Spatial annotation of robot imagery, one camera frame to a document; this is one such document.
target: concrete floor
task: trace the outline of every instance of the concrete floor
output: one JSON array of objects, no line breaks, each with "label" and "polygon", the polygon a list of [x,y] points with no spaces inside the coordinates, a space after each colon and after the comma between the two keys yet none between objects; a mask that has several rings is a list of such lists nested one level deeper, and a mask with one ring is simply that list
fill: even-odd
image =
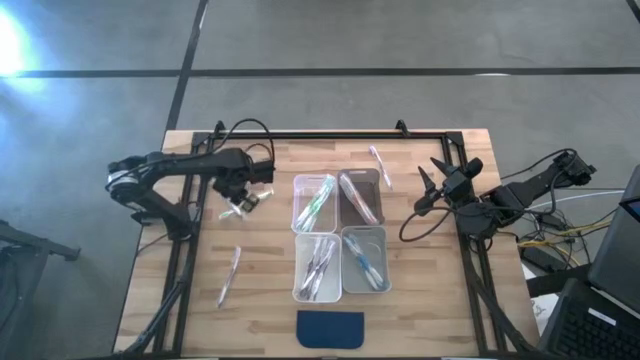
[{"label": "concrete floor", "polygon": [[[179,69],[197,5],[10,0],[0,34],[23,40],[9,60],[27,70]],[[193,67],[640,66],[639,34],[624,0],[224,0],[208,8]],[[47,265],[21,359],[110,352],[140,228],[104,192],[106,165],[159,148],[176,83],[0,79],[0,218],[82,247]],[[177,127],[486,127],[503,174],[574,147],[599,169],[590,186],[624,187],[640,162],[639,88],[640,75],[191,79]],[[559,207],[586,223],[617,200]]]}]

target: black floor stripe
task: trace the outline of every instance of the black floor stripe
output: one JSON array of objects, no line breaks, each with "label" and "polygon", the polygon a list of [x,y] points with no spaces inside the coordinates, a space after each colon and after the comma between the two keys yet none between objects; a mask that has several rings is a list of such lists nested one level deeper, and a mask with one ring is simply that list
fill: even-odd
[{"label": "black floor stripe", "polygon": [[[193,63],[195,51],[188,63]],[[199,69],[199,70],[37,70],[0,78],[175,78],[179,77],[174,102],[181,104],[188,78],[277,78],[364,76],[535,76],[535,75],[640,75],[640,67],[557,68],[326,68],[326,69]]]},{"label": "black floor stripe", "polygon": [[636,17],[636,20],[640,23],[640,7],[638,7],[638,3],[636,0],[627,0],[627,4],[631,8],[633,15]]},{"label": "black floor stripe", "polygon": [[90,78],[171,78],[180,70],[30,70],[0,78],[90,79]]},{"label": "black floor stripe", "polygon": [[165,130],[175,130],[178,124],[180,108],[182,107],[182,101],[184,100],[184,93],[187,90],[189,72],[191,71],[191,66],[193,66],[193,59],[196,56],[196,48],[198,47],[202,22],[204,20],[208,4],[209,0],[200,0],[200,3],[198,4],[196,17],[193,20],[193,27],[191,28],[191,36],[189,37],[189,45],[187,46],[187,51],[184,54],[184,61],[182,62],[182,69],[180,70],[180,77],[178,78],[176,92],[173,94],[173,101],[171,102],[171,110],[169,110],[169,118],[167,119]]},{"label": "black floor stripe", "polygon": [[225,69],[191,70],[190,77],[359,77],[359,76],[532,76],[637,75],[640,67],[558,68],[343,68],[343,69]]}]

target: laptop keyboard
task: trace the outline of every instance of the laptop keyboard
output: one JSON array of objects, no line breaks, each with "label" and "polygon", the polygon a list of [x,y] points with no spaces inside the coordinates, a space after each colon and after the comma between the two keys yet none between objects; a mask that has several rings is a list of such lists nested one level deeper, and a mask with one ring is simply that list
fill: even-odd
[{"label": "laptop keyboard", "polygon": [[585,311],[567,307],[556,349],[593,359],[640,359],[640,338]]}]

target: wire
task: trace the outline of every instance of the wire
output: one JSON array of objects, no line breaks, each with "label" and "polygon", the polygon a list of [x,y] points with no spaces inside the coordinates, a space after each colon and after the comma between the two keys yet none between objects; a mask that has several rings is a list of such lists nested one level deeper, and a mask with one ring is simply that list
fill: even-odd
[{"label": "wire", "polygon": [[548,158],[550,158],[550,157],[552,157],[554,155],[560,154],[562,152],[565,152],[565,151],[572,151],[574,153],[574,156],[577,155],[577,153],[578,153],[577,151],[575,151],[574,149],[571,149],[571,148],[560,149],[558,151],[554,151],[551,154],[549,154],[549,155],[543,157],[542,159],[536,161],[535,163],[533,163],[533,165],[529,166],[528,168],[520,170],[520,171],[517,171],[517,172],[514,172],[513,174],[505,175],[505,176],[501,177],[500,180],[508,179],[510,177],[514,177],[516,175],[520,175],[520,174],[522,174],[524,172],[527,172],[527,171],[533,169],[534,167],[540,165],[540,163],[542,163],[543,161],[547,160]]},{"label": "wire", "polygon": [[[198,203],[197,201],[193,201],[193,200],[192,200],[192,201],[187,202],[187,206],[189,206],[189,205],[191,205],[191,204],[197,204],[197,203]],[[199,216],[199,215],[200,215],[200,213],[201,213],[201,209],[202,209],[202,207],[201,207],[201,206],[196,206],[196,207],[198,208],[198,210],[197,210],[197,211],[196,211],[196,213],[194,214],[194,216],[193,216],[193,218],[191,219],[191,221],[196,221],[196,220],[198,220],[198,216]],[[166,237],[168,237],[168,236],[169,236],[169,233],[165,233],[164,235],[161,235],[161,236],[157,237],[156,239],[152,240],[151,242],[149,242],[149,243],[147,243],[147,244],[143,245],[143,246],[142,246],[141,248],[139,248],[139,249],[138,249],[138,251],[136,252],[136,257],[137,257],[138,255],[140,255],[140,253],[141,253],[144,249],[148,248],[149,246],[151,246],[151,245],[153,245],[153,244],[157,243],[158,241],[160,241],[160,240],[162,240],[162,239],[164,239],[164,238],[166,238]]]},{"label": "wire", "polygon": [[557,246],[557,245],[553,245],[553,244],[549,244],[548,245],[551,248],[554,248],[558,251],[560,251],[561,253],[567,255],[567,257],[569,257],[569,260],[573,261],[574,264],[576,264],[576,266],[580,266],[580,263],[578,262],[578,260],[576,260],[573,256],[571,256],[571,254],[569,252],[567,252],[567,250]]},{"label": "wire", "polygon": [[565,254],[562,253],[558,247],[556,247],[556,246],[548,246],[548,248],[550,248],[551,250],[555,251],[555,253],[558,254],[560,259],[562,259],[562,261],[564,261],[565,264],[569,264],[569,267],[573,268],[573,266],[571,266],[571,259],[569,259],[568,257],[565,257]]},{"label": "wire", "polygon": [[150,243],[145,244],[143,247],[141,247],[140,249],[138,249],[138,252],[136,253],[136,256],[140,255],[140,253],[141,253],[144,249],[146,249],[146,248],[148,248],[149,246],[151,246],[151,245],[153,245],[153,244],[157,243],[158,241],[160,241],[160,240],[162,240],[162,239],[166,238],[167,236],[169,236],[169,233],[166,233],[166,234],[164,234],[164,235],[162,235],[162,236],[159,236],[159,237],[157,237],[155,240],[151,241]]},{"label": "wire", "polygon": [[611,221],[603,221],[603,222],[599,222],[599,223],[596,223],[596,224],[593,224],[593,225],[586,225],[586,226],[581,226],[581,227],[578,227],[578,228],[568,229],[568,230],[565,230],[565,231],[557,233],[556,236],[570,235],[570,234],[573,234],[573,233],[576,233],[576,232],[579,232],[579,231],[583,231],[583,230],[591,230],[593,228],[600,227],[600,226],[603,226],[603,225],[607,225],[608,226],[610,223],[611,223]]},{"label": "wire", "polygon": [[431,227],[431,229],[425,231],[424,233],[416,236],[416,237],[412,237],[412,238],[405,238],[402,233],[404,232],[404,228],[407,227],[407,225],[409,225],[409,222],[411,221],[411,219],[413,219],[414,217],[416,217],[418,215],[418,212],[414,212],[413,214],[409,215],[409,217],[407,218],[407,220],[405,220],[402,225],[400,226],[400,232],[398,233],[398,237],[400,238],[400,241],[403,242],[412,242],[412,241],[416,241],[416,240],[420,240],[425,236],[429,236],[432,232],[434,232],[440,225],[442,225],[442,223],[444,222],[444,220],[447,218],[447,216],[449,216],[449,214],[451,214],[452,212],[455,212],[455,210],[448,208],[448,207],[432,207],[430,210],[444,210],[447,213],[444,214],[444,216],[442,216],[442,218],[440,220],[438,220],[438,222],[433,225]]},{"label": "wire", "polygon": [[[584,195],[577,195],[577,196],[570,196],[570,197],[566,197],[566,198],[562,198],[562,199],[558,199],[556,200],[556,203],[560,203],[560,202],[564,202],[564,201],[569,201],[569,200],[575,200],[575,199],[582,199],[582,198],[587,198],[587,197],[591,197],[591,196],[601,196],[601,195],[614,195],[614,194],[622,194],[624,191],[605,191],[605,192],[600,192],[600,193],[593,193],[593,194],[584,194]],[[533,210],[533,209],[537,209],[543,206],[547,206],[549,204],[551,204],[551,201],[547,201],[544,202],[542,204],[536,204],[533,206],[529,206],[527,209],[529,210]]]},{"label": "wire", "polygon": [[596,221],[594,221],[594,222],[592,222],[592,223],[589,223],[589,224],[586,224],[586,225],[582,225],[582,226],[595,225],[595,224],[597,224],[597,223],[599,223],[599,222],[603,221],[604,219],[608,218],[611,214],[615,213],[615,212],[616,212],[616,210],[618,210],[618,207],[617,207],[617,206],[616,206],[616,208],[615,208],[615,209],[613,209],[613,210],[609,211],[606,215],[604,215],[604,216],[603,216],[603,217],[601,217],[600,219],[598,219],[598,220],[596,220]]},{"label": "wire", "polygon": [[516,242],[520,241],[520,237],[518,236],[518,234],[512,233],[511,231],[496,231],[496,234],[511,235],[515,238]]},{"label": "wire", "polygon": [[[569,243],[569,259],[573,259],[573,256],[571,256],[571,255],[573,255],[573,243]],[[569,266],[570,266],[570,264],[567,263],[567,265],[564,267],[564,269],[567,270],[569,268]]]},{"label": "wire", "polygon": [[271,143],[271,160],[273,160],[273,162],[276,162],[276,149],[275,146],[273,145],[273,137],[271,136],[271,133],[269,132],[269,129],[267,128],[267,126],[260,120],[257,119],[252,119],[252,118],[247,118],[247,119],[242,119],[240,121],[238,121],[237,123],[235,123],[235,125],[233,125],[233,127],[227,132],[227,134],[222,138],[222,140],[220,141],[220,143],[218,144],[218,146],[214,147],[212,152],[216,152],[218,151],[218,149],[220,149],[229,139],[229,136],[231,136],[231,133],[233,133],[233,131],[240,125],[243,124],[245,122],[254,122],[258,125],[260,125],[264,131],[267,133],[267,137],[269,138],[269,143]]},{"label": "wire", "polygon": [[[490,237],[488,240],[489,240],[489,245],[486,246],[485,251],[489,251],[493,247],[493,238]],[[473,246],[471,246],[472,243],[476,244],[476,248],[475,249],[473,248]],[[478,244],[479,244],[478,241],[471,241],[469,243],[469,250],[471,250],[472,253],[477,254],[478,253],[478,249],[477,249]]]},{"label": "wire", "polygon": [[619,188],[619,187],[597,187],[597,188],[593,188],[593,187],[577,187],[577,188],[562,188],[559,190],[573,190],[573,191],[609,191],[609,190],[626,190],[625,188]]},{"label": "wire", "polygon": [[593,233],[594,233],[594,232],[596,232],[596,231],[600,231],[600,230],[602,230],[602,229],[606,229],[606,228],[608,228],[608,227],[609,227],[609,225],[607,225],[607,226],[603,226],[603,227],[601,227],[601,228],[597,228],[597,229],[595,229],[595,230],[591,230],[591,231],[589,231],[589,232],[586,232],[586,233],[582,234],[582,236],[591,235],[591,234],[593,234]]},{"label": "wire", "polygon": [[269,154],[269,158],[273,159],[273,154],[271,153],[271,150],[267,147],[267,145],[265,145],[263,143],[251,144],[246,149],[244,149],[244,152],[248,153],[249,150],[253,149],[256,146],[260,146],[260,147],[264,148],[265,150],[267,150],[267,153]]},{"label": "wire", "polygon": [[[609,227],[609,224],[610,224],[610,223],[600,223],[600,224],[598,224],[598,225],[592,225],[592,226],[586,227],[585,229],[582,229],[582,230],[600,230],[600,229],[604,229],[604,228]],[[552,242],[551,240],[554,240],[555,238],[558,238],[558,237],[568,237],[568,236],[567,236],[567,234],[562,234],[562,235],[560,235],[560,236],[555,236],[554,238],[551,238],[551,239],[549,239],[549,240],[543,240],[543,241],[524,241],[524,242],[520,242],[520,243],[518,243],[518,245],[519,245],[519,246],[522,246],[522,247],[526,247],[526,246],[540,246],[540,245],[546,245],[546,244],[557,244],[558,242]]]},{"label": "wire", "polygon": [[585,255],[587,255],[587,264],[591,264],[591,255],[589,254],[589,248],[587,247],[587,240],[585,240],[582,234],[580,234],[579,238],[582,242],[582,250],[584,250]]}]

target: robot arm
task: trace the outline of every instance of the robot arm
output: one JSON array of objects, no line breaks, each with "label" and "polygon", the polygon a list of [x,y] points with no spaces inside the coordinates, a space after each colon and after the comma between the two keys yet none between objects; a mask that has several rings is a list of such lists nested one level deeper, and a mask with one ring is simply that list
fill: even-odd
[{"label": "robot arm", "polygon": [[152,152],[113,162],[108,169],[106,188],[111,198],[162,218],[172,240],[184,240],[192,235],[191,219],[186,206],[172,204],[153,190],[158,180],[176,175],[199,175],[206,182],[213,178],[215,191],[243,211],[251,212],[259,199],[247,191],[247,183],[272,183],[275,171],[273,160],[254,163],[239,148],[196,155]]},{"label": "robot arm", "polygon": [[420,216],[426,215],[435,201],[444,197],[446,203],[459,215],[456,217],[459,231],[477,240],[490,238],[499,228],[513,224],[527,212],[526,209],[534,200],[550,192],[552,188],[586,185],[596,172],[576,152],[563,151],[538,175],[523,182],[498,186],[475,197],[471,193],[471,180],[482,170],[480,159],[471,160],[464,171],[433,158],[431,161],[447,177],[442,188],[436,189],[433,181],[419,169],[426,191],[415,203],[415,212]]}]

